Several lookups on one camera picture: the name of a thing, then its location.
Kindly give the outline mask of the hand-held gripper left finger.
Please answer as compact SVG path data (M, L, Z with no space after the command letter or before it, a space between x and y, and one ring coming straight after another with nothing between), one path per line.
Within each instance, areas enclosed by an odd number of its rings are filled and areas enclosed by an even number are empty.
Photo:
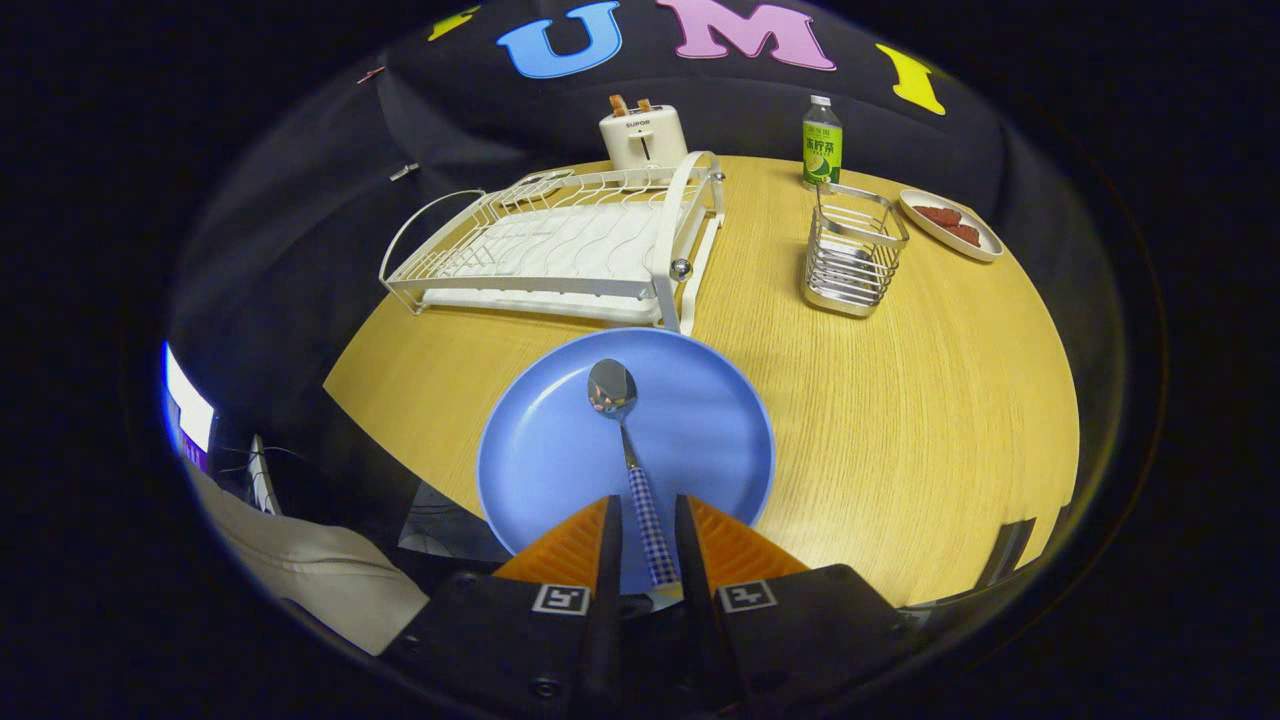
M385 660L484 716L611 716L621 550L621 500L604 496L495 573L454 574Z

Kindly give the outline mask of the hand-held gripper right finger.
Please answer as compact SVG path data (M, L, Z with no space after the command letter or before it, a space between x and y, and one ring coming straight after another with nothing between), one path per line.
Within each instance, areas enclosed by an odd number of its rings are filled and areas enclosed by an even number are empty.
M910 619L849 565L810 569L691 495L675 502L689 679L721 716L832 716L915 644Z

